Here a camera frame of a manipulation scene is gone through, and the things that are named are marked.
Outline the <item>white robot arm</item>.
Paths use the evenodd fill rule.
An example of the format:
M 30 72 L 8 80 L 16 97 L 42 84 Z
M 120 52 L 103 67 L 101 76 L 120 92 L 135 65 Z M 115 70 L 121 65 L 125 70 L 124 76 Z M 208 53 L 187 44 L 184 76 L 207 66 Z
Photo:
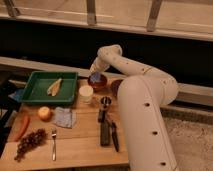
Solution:
M 176 79 L 155 67 L 122 56 L 119 45 L 101 47 L 90 67 L 114 67 L 126 78 L 117 100 L 131 171 L 179 171 L 160 108 L 178 94 Z

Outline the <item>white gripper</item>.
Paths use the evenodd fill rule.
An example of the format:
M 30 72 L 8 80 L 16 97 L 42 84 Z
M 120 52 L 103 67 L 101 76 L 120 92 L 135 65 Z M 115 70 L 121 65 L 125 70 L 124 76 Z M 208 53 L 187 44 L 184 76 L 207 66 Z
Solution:
M 90 72 L 95 73 L 95 72 L 104 72 L 109 68 L 109 65 L 102 60 L 101 58 L 97 57 L 94 62 L 92 63 L 90 67 Z

